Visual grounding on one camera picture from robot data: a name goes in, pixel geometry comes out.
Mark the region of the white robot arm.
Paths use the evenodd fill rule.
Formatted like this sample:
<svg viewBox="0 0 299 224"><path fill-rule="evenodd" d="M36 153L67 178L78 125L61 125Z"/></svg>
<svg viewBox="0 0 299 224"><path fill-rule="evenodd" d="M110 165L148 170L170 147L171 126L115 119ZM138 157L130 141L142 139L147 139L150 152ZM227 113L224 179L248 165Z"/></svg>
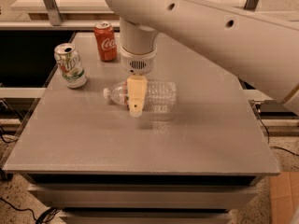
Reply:
<svg viewBox="0 0 299 224"><path fill-rule="evenodd" d="M298 26L205 0L106 0L121 19L121 48L155 51L164 33L299 114Z"/></svg>

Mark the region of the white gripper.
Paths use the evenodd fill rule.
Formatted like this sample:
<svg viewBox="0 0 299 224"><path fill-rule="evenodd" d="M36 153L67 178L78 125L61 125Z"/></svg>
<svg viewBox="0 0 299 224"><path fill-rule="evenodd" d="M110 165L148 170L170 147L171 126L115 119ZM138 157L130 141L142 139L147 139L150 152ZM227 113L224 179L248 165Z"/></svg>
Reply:
<svg viewBox="0 0 299 224"><path fill-rule="evenodd" d="M122 67L126 72L132 74L127 78L130 115L138 118L142 115L148 86L147 79L142 75L153 70L157 49L145 54L133 54L121 47L120 55Z"/></svg>

